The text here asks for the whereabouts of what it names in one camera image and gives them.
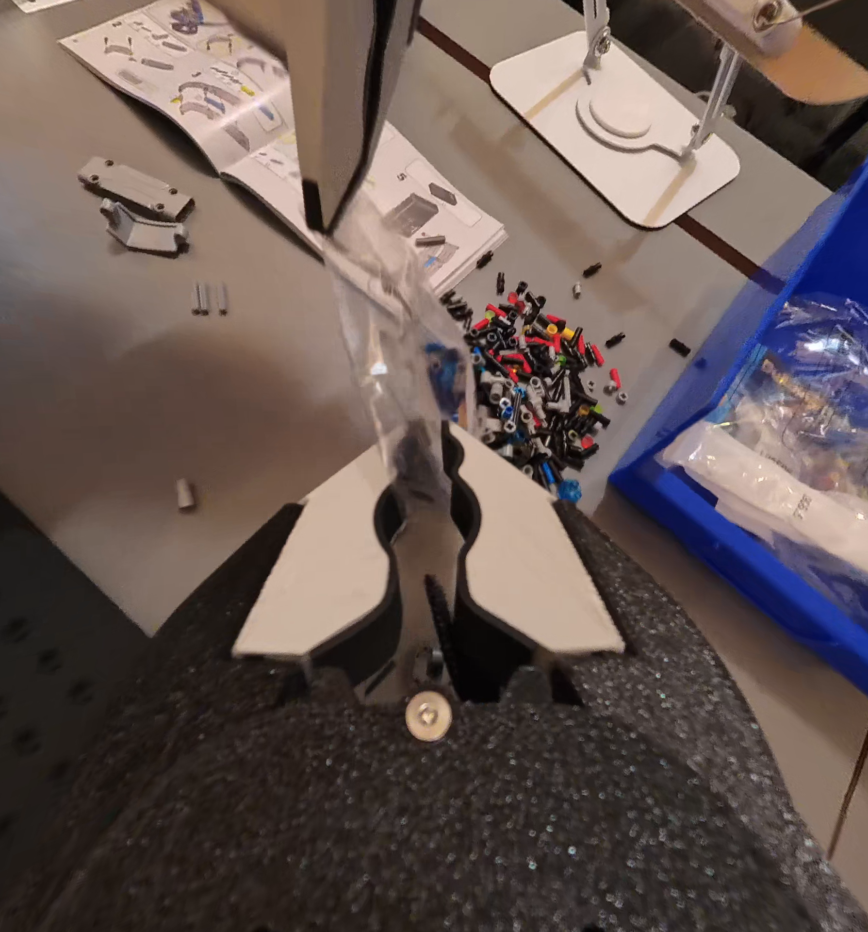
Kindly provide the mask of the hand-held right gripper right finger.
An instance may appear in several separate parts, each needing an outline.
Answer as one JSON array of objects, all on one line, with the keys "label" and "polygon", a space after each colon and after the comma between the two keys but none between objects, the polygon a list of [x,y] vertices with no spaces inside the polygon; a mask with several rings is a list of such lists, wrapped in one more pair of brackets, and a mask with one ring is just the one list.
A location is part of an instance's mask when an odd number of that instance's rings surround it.
[{"label": "hand-held right gripper right finger", "polygon": [[556,498],[458,425],[443,424],[441,443],[462,541],[450,633],[457,685],[506,686],[525,666],[624,654]]}]

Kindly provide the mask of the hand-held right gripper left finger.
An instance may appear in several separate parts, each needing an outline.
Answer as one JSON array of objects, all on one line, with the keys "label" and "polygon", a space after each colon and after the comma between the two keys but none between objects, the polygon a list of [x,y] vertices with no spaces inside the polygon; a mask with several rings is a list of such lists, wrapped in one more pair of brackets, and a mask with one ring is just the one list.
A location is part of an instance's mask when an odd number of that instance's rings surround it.
[{"label": "hand-held right gripper left finger", "polygon": [[334,668],[358,686],[393,659],[402,628],[393,541],[404,516],[379,448],[317,486],[296,514],[231,654]]}]

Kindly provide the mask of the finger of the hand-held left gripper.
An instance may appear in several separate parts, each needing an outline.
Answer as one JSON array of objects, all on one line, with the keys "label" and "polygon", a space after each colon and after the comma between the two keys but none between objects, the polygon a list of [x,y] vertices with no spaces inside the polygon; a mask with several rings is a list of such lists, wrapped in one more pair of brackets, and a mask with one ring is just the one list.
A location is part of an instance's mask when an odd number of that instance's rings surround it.
[{"label": "finger of the hand-held left gripper", "polygon": [[330,234],[363,182],[373,123],[371,1],[223,1],[244,36],[288,70],[307,226]]},{"label": "finger of the hand-held left gripper", "polygon": [[369,173],[412,41],[418,2],[330,2],[325,56],[325,231]]}]

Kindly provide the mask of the instruction booklet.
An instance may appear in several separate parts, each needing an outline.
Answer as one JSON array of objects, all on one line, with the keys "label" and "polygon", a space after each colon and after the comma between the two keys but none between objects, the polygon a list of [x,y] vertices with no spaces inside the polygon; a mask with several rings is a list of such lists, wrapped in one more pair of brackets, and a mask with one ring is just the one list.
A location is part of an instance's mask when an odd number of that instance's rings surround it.
[{"label": "instruction booklet", "polygon": [[[259,200],[318,253],[304,216],[290,81],[284,64],[207,2],[153,2],[61,38],[107,85],[167,117],[218,176]],[[439,296],[508,239],[390,122],[360,192],[417,254]]]}]

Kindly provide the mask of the blue plastic bin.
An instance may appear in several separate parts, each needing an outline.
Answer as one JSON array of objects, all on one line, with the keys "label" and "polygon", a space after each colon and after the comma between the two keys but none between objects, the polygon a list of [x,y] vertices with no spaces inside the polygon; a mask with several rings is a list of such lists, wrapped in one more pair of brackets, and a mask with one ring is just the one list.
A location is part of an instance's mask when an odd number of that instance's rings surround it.
[{"label": "blue plastic bin", "polygon": [[720,403],[785,303],[849,299],[868,308],[868,157],[748,283],[612,475],[649,517],[868,697],[868,588],[800,572],[719,515],[716,497],[656,455]]}]

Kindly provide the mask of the pile of small building pins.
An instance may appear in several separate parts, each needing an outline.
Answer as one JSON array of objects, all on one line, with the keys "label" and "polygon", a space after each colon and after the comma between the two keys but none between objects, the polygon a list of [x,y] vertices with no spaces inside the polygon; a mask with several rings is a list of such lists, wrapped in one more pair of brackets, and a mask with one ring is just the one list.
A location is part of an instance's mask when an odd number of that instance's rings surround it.
[{"label": "pile of small building pins", "polygon": [[601,452],[613,422],[604,400],[628,400],[618,369],[526,281],[509,289],[498,273],[490,302],[476,307],[451,289],[440,303],[469,351],[481,442],[557,498],[557,484],[579,482]]}]

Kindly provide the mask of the grey curved panel piece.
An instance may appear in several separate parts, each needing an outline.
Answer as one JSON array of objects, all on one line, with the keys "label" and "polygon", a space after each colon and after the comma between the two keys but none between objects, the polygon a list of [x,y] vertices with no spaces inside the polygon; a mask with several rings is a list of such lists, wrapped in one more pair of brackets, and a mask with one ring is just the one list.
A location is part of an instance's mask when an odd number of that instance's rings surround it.
[{"label": "grey curved panel piece", "polygon": [[107,232],[126,250],[177,255],[190,248],[183,224],[139,216],[125,204],[111,199],[102,200],[99,209],[106,220]]}]

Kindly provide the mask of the small clear plastic bag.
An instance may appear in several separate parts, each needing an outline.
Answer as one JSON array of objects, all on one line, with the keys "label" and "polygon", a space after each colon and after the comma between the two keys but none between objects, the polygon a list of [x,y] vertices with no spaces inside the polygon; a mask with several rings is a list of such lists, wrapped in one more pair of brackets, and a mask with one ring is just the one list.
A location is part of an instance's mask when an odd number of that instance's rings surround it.
[{"label": "small clear plastic bag", "polygon": [[446,511],[443,432],[475,424],[470,350],[420,259],[363,194],[324,239],[358,394],[388,482],[409,512]]}]

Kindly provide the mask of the grey flat panel piece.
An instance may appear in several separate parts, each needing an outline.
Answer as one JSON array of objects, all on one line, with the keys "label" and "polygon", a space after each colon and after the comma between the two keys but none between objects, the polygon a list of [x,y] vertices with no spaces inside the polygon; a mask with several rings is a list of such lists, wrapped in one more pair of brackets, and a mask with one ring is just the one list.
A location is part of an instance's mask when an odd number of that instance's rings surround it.
[{"label": "grey flat panel piece", "polygon": [[91,157],[77,178],[86,189],[149,219],[174,223],[195,208],[195,200],[181,188],[115,159]]}]

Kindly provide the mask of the white translucent parts bag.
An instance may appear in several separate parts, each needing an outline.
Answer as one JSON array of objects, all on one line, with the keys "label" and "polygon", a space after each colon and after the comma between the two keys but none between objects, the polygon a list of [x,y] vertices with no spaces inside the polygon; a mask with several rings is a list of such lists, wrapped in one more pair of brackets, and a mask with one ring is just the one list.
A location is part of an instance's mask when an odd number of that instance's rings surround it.
[{"label": "white translucent parts bag", "polygon": [[818,490],[716,424],[699,421],[656,455],[716,497],[720,516],[800,572],[868,588],[868,499]]}]

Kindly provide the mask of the black perforated surface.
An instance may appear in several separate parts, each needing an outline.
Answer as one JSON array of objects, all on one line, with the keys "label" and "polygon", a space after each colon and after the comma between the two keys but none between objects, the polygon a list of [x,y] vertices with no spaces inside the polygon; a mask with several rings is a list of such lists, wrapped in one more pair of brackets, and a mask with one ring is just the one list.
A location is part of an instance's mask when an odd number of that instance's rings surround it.
[{"label": "black perforated surface", "polygon": [[148,637],[0,492],[0,903]]}]

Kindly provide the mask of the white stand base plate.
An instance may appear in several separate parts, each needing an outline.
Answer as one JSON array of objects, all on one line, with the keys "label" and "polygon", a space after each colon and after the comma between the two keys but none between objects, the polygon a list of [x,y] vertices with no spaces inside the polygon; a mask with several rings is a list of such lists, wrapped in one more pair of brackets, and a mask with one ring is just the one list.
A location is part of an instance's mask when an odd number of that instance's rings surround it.
[{"label": "white stand base plate", "polygon": [[868,2],[678,2],[718,41],[699,112],[614,43],[608,2],[582,5],[579,31],[498,62],[489,80],[636,227],[668,226],[737,179],[740,160],[719,124],[743,64],[800,102],[868,96]]}]

